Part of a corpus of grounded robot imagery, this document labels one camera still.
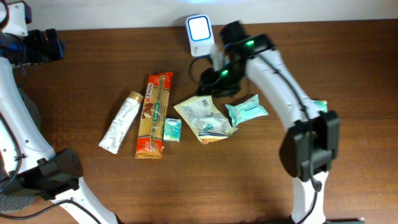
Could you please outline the cream chips bag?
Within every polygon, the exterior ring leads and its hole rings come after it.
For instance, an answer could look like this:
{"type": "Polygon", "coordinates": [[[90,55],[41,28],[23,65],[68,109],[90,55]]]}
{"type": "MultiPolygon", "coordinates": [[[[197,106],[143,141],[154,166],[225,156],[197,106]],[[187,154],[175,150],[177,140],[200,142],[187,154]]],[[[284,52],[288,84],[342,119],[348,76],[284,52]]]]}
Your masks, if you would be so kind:
{"type": "Polygon", "coordinates": [[[227,139],[237,130],[213,104],[212,97],[193,96],[174,106],[202,144],[227,139]]]}

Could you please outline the teal tissue pack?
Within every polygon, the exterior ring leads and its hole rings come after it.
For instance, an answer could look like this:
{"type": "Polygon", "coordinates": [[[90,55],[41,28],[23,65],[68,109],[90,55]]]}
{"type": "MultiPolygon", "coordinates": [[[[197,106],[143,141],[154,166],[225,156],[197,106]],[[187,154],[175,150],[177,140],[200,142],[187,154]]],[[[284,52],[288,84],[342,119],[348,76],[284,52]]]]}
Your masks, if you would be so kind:
{"type": "Polygon", "coordinates": [[[180,119],[166,118],[164,124],[164,141],[179,142],[181,137],[182,122],[180,119]]]}

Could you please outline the white tube with gold cap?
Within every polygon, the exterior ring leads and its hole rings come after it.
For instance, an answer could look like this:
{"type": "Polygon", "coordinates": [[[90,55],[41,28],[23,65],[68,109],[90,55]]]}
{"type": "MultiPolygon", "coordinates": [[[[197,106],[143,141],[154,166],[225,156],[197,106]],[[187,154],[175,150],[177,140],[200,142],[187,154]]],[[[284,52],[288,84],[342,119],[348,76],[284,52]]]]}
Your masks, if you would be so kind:
{"type": "Polygon", "coordinates": [[[112,120],[106,134],[99,142],[99,147],[113,154],[118,153],[125,135],[139,112],[143,99],[144,97],[140,93],[130,92],[112,120]]]}

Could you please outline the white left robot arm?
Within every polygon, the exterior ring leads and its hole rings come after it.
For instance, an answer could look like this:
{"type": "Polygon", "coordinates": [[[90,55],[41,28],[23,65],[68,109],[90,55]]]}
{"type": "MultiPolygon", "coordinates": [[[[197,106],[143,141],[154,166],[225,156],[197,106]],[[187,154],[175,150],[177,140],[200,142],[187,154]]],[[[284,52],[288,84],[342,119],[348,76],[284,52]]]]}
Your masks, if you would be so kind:
{"type": "Polygon", "coordinates": [[[1,217],[15,220],[14,212],[40,197],[78,223],[120,223],[85,183],[76,151],[55,152],[44,139],[36,105],[14,79],[16,67],[64,56],[55,29],[31,30],[25,36],[1,33],[1,217]]]}

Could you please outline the orange spaghetti packet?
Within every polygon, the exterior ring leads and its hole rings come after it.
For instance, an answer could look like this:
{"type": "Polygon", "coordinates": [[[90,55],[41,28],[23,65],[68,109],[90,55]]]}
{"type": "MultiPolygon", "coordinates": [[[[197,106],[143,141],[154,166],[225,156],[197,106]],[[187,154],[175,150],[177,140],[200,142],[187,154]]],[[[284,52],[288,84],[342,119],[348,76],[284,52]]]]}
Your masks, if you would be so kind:
{"type": "Polygon", "coordinates": [[[150,75],[142,105],[136,159],[161,159],[164,125],[174,73],[150,75]]]}

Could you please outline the small green-white packet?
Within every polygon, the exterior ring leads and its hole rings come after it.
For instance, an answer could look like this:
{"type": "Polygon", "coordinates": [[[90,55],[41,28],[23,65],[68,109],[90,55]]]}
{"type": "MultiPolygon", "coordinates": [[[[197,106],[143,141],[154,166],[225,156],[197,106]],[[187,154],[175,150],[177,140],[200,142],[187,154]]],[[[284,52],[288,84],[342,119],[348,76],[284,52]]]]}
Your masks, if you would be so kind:
{"type": "Polygon", "coordinates": [[[314,100],[313,102],[321,109],[322,112],[324,113],[328,112],[327,101],[314,100]]]}

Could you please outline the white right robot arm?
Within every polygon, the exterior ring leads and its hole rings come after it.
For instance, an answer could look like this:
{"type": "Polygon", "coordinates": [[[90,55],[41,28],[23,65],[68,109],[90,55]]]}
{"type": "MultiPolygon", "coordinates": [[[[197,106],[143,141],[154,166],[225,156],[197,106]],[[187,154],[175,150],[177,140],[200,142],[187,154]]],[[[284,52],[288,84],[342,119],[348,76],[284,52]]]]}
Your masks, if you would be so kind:
{"type": "Polygon", "coordinates": [[[338,155],[340,119],[323,111],[301,89],[280,52],[265,34],[227,41],[224,51],[211,44],[207,57],[213,70],[203,72],[201,90],[234,95],[243,78],[252,81],[277,113],[285,131],[279,157],[293,183],[291,223],[326,223],[325,184],[338,155]]]}

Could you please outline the teal wet wipes pack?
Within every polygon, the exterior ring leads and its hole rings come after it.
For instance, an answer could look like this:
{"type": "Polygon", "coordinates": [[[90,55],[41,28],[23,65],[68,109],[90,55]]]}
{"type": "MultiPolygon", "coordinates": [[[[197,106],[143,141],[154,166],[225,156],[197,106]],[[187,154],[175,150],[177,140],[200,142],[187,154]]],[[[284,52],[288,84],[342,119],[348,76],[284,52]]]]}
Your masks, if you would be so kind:
{"type": "Polygon", "coordinates": [[[251,119],[267,116],[266,109],[259,104],[259,96],[254,95],[244,103],[236,106],[226,105],[233,127],[251,119]]]}

